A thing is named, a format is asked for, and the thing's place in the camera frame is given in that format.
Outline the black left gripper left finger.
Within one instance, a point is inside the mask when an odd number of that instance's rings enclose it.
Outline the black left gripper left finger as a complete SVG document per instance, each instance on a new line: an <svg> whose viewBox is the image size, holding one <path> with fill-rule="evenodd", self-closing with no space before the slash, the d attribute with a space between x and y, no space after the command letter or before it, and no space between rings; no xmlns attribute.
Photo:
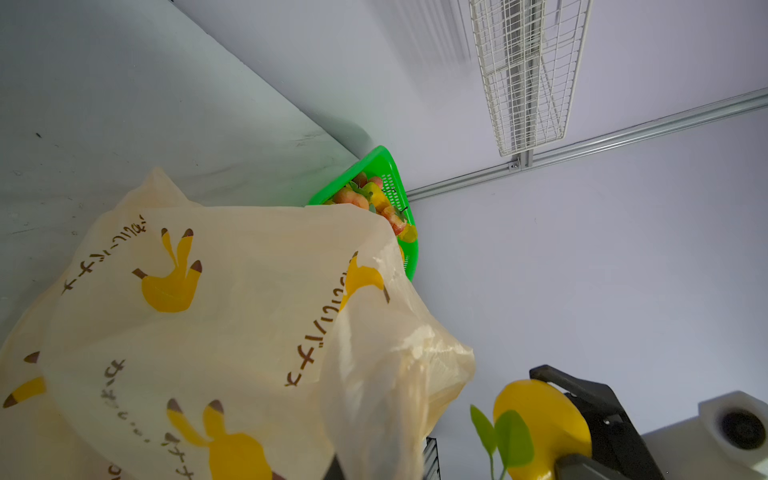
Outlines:
<svg viewBox="0 0 768 480"><path fill-rule="evenodd" d="M437 439L427 437L425 439L424 450L424 472L423 480L441 480L439 450Z"/></svg>

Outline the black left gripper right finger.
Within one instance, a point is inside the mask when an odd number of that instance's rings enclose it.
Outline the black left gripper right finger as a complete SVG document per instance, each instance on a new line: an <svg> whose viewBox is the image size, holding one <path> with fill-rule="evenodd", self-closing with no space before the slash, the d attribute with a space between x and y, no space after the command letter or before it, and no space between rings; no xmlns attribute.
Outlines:
<svg viewBox="0 0 768 480"><path fill-rule="evenodd" d="M664 479L608 385L571 376L550 365L531 369L529 377L563 388L566 398L584 416L591 434L591 456L559 456L554 463L556 479Z"/></svg>

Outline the yellow fake lemon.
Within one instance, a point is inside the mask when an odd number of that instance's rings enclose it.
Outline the yellow fake lemon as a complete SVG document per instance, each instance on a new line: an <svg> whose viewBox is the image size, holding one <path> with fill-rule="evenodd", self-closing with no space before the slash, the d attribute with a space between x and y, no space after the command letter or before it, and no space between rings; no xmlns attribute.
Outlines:
<svg viewBox="0 0 768 480"><path fill-rule="evenodd" d="M558 460L593 456L589 426L566 395L540 380L518 380L497 395L490 416L469 407L492 479L553 479Z"/></svg>

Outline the cream banana print plastic bag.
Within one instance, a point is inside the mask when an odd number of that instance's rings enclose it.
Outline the cream banana print plastic bag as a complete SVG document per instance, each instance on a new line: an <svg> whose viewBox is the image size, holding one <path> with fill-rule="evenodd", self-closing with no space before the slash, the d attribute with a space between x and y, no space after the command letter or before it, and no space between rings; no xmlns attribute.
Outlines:
<svg viewBox="0 0 768 480"><path fill-rule="evenodd" d="M418 479L475 371L382 217L204 207L161 170L1 350L5 479Z"/></svg>

